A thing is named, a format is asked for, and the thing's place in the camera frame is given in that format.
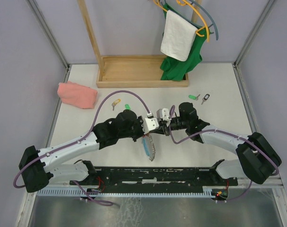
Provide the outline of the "metal keyring band blue handle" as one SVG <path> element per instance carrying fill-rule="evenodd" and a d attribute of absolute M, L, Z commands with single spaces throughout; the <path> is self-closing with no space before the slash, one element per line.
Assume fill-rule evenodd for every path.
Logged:
<path fill-rule="evenodd" d="M 149 160 L 151 162 L 154 161 L 156 149 L 155 149 L 152 136 L 150 134 L 146 134 L 142 137 L 142 145 Z"/>

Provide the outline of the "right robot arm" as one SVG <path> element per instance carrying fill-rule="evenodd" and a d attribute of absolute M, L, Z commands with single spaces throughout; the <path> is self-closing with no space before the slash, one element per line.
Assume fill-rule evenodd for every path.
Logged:
<path fill-rule="evenodd" d="M 210 181 L 220 185 L 229 178 L 248 178 L 256 184 L 263 184 L 270 176 L 279 174 L 282 161 L 266 138 L 258 132 L 251 135 L 233 134 L 201 120 L 192 103 L 179 105 L 179 115 L 175 107 L 159 109 L 158 134 L 172 136 L 173 131 L 185 130 L 187 137 L 174 141 L 181 144 L 187 140 L 213 145 L 237 156 L 235 160 L 222 160 L 209 173 Z"/>

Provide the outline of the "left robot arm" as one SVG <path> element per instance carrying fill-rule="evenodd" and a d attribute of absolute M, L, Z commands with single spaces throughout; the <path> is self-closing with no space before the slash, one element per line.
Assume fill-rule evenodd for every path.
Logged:
<path fill-rule="evenodd" d="M 24 187 L 29 193 L 37 192 L 46 187 L 50 180 L 59 177 L 56 171 L 62 163 L 90 151 L 115 145 L 119 139 L 132 138 L 136 141 L 158 127 L 156 118 L 143 118 L 131 110 L 124 110 L 116 118 L 95 125 L 75 141 L 53 148 L 36 149 L 30 146 L 25 149 L 18 165 Z"/>

